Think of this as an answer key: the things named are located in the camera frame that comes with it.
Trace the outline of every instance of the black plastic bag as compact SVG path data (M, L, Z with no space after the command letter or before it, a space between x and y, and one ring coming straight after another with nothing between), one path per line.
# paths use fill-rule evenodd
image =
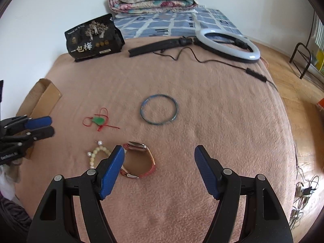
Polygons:
M121 51L125 44L112 14L92 19L65 32L66 47L76 60L105 56Z

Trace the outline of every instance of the blue bracelet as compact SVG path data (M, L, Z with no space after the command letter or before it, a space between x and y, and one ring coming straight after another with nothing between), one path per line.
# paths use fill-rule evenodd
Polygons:
M176 112L175 112L175 114L174 114L174 116L173 116L172 119L170 119L170 120L166 120L166 121L163 121L163 122L152 122L152 121L149 121L148 119L146 119L146 118L144 117L144 112L143 112L143 108L144 108L144 106L146 105L146 103L147 103L150 99L153 99L153 98L155 98L155 97L165 97L165 98L168 98L168 99L170 99L170 100L172 100L172 101L174 102L174 104L175 104L175 106L176 106ZM149 123L149 124L153 124L153 125L163 125L163 124L166 124L166 123L168 123L168 122L172 122L172 121L175 120L175 118L176 118L177 115L178 115L178 103L176 102L176 100L175 100L174 98L172 98L172 97L170 97L170 96L168 96L168 95L164 95L164 94L156 94L156 95L153 95L153 96L149 96L149 97L148 97L146 100L144 100L143 103L141 104L140 114L141 114L141 117L143 118L143 120L145 120L145 121L146 121L147 123Z

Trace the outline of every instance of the white ring lamp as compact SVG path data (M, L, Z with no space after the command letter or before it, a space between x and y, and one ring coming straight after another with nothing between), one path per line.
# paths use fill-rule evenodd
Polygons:
M240 40L241 42L247 44L247 48L250 52L241 51L238 49L230 48L228 46L217 43L209 38L207 38L206 34L215 34L221 37L225 37L231 40ZM225 58L244 62L244 63L255 63L260 59L260 51L250 40L242 37L241 35L237 35L231 32L223 31L223 30L215 30L211 28L205 28L201 30L196 30L196 37L201 42L199 46L202 48L216 53Z

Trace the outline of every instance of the blue gripper pad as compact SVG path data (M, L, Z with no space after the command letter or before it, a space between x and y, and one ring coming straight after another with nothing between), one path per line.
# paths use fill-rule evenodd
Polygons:
M210 168L209 163L200 150L199 146L195 148L195 161L208 193L218 200L220 193L217 189L216 176Z
M101 180L101 191L99 193L101 200L104 200L107 195L110 195L115 185L121 166L124 163L124 159L125 159L124 148L122 146L119 146L119 150L117 151L114 159L109 165L108 170L106 171L105 175Z
M25 123L25 128L34 130L42 127L46 127L52 124L52 118L50 116L30 119Z

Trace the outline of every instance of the brown fleece blanket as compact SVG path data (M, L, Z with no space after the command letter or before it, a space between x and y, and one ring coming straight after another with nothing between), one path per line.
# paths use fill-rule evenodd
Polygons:
M207 193L195 165L198 144L239 175L263 173L289 215L294 143L278 92L242 70L215 62L200 64L189 50L178 61L153 53L128 57L128 49L161 39L128 39L121 53L79 63L68 54L57 59L47 75L63 94L51 112L56 134L36 143L31 159L24 159L17 185L17 196L30 216L55 175L79 176L89 168L87 152L96 147L96 140L111 150L127 141L142 142L157 164L156 171L143 179L119 175L111 195L102 202L118 242L203 241L217 201ZM200 60L250 67L272 80L262 61L242 64L192 48ZM166 53L175 56L178 51ZM172 96L179 105L176 120L163 126L150 125L139 114L143 100L158 93ZM84 117L101 107L109 111L109 124L120 130L104 127L98 132L94 125L82 125ZM158 120L170 116L172 109L172 103L156 99L145 112ZM81 239L88 242L76 205ZM244 205L242 198L231 241L238 239Z

